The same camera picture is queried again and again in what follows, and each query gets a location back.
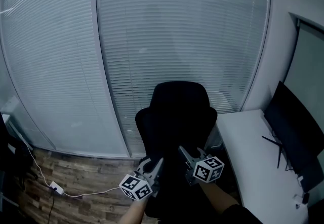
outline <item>window blinds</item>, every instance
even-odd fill
[[[124,136],[144,152],[136,113],[154,87],[194,81],[218,113],[238,111],[253,80],[269,0],[97,0],[101,47]]]
[[[125,157],[93,14],[91,0],[1,0],[2,48],[23,104],[57,150]]]

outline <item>white desk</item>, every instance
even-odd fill
[[[295,194],[302,188],[293,171],[285,171],[281,156],[277,169],[278,146],[272,140],[261,110],[219,114],[217,127],[236,176],[242,203],[264,224],[297,224],[308,220],[307,207],[296,209]]]

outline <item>sleeve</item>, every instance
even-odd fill
[[[221,215],[220,223],[237,224],[241,222],[249,224],[262,224],[248,209],[240,205],[230,206]]]

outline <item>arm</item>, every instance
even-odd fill
[[[199,185],[218,214],[222,214],[232,205],[238,205],[238,202],[232,196],[224,192],[216,184],[199,181]]]
[[[140,224],[144,215],[148,197],[141,201],[133,201],[127,212],[118,221],[118,224]]]

